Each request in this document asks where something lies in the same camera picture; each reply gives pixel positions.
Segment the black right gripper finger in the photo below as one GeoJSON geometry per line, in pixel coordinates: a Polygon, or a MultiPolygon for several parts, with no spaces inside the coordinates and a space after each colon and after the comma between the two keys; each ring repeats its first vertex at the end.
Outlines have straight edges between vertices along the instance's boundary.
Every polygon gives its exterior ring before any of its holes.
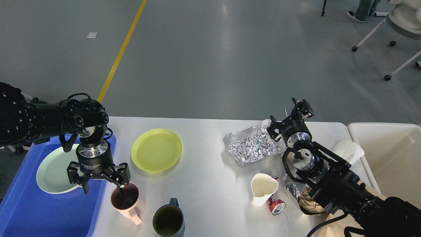
{"type": "Polygon", "coordinates": [[[285,126],[283,122],[278,122],[274,116],[270,116],[271,123],[266,128],[270,138],[275,142],[279,142],[282,139],[281,128],[285,126]]]}
{"type": "Polygon", "coordinates": [[[289,116],[285,118],[285,123],[287,122],[300,122],[305,123],[305,119],[311,118],[314,116],[314,110],[311,105],[305,100],[297,100],[292,97],[294,107],[289,116]]]}

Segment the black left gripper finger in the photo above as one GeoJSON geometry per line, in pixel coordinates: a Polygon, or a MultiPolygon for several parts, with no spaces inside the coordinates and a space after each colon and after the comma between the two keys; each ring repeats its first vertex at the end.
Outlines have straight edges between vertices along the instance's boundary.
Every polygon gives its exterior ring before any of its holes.
{"type": "Polygon", "coordinates": [[[130,184],[130,178],[128,163],[114,165],[105,170],[105,180],[116,185],[118,193],[121,193],[123,188],[130,184]]]}
{"type": "Polygon", "coordinates": [[[78,171],[80,170],[79,163],[70,163],[67,167],[67,176],[69,183],[77,184],[82,187],[83,192],[88,194],[90,186],[88,181],[91,179],[91,174],[79,175],[78,171]]]}

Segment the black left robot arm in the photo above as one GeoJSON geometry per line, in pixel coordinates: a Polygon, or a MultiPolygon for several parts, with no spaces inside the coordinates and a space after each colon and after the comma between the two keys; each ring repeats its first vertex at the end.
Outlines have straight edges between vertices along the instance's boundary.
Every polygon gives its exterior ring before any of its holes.
{"type": "Polygon", "coordinates": [[[74,95],[56,104],[27,102],[19,88],[1,82],[1,146],[32,142],[42,144],[58,137],[64,152],[69,152],[77,138],[77,161],[67,168],[68,180],[85,193],[90,179],[107,180],[121,192],[130,183],[127,163],[116,165],[111,144],[106,137],[109,116],[105,108],[88,94],[77,100],[74,95]]]}

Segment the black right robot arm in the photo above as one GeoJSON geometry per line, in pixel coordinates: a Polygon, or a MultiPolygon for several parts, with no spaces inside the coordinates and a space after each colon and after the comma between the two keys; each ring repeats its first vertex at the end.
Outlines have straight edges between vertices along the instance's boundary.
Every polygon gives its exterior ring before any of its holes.
{"type": "Polygon", "coordinates": [[[397,197],[381,200],[366,189],[351,169],[351,164],[326,147],[312,140],[304,120],[313,117],[311,105],[292,98],[291,114],[282,121],[270,116],[269,136],[276,142],[283,140],[286,150],[282,163],[290,180],[307,184],[310,197],[327,212],[342,210],[343,215],[314,227],[311,237],[320,228],[342,220],[348,215],[360,228],[347,226],[344,236],[352,233],[365,237],[419,237],[420,209],[397,197]]]}

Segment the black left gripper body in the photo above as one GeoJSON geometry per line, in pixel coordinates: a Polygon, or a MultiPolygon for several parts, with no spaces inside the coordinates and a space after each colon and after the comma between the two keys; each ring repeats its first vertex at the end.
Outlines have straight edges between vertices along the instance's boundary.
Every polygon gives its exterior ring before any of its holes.
{"type": "Polygon", "coordinates": [[[115,165],[112,158],[111,144],[108,141],[102,141],[96,147],[83,147],[80,144],[76,155],[78,161],[71,163],[79,163],[79,175],[91,174],[91,179],[105,180],[105,170],[115,165]]]}

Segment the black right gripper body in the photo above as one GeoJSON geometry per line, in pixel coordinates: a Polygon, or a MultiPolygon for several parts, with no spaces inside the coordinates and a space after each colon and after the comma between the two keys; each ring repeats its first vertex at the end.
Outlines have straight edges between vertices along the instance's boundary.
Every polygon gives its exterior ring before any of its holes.
{"type": "Polygon", "coordinates": [[[280,122],[276,128],[276,141],[283,140],[287,147],[295,147],[302,142],[311,142],[312,136],[304,120],[280,122]]]}

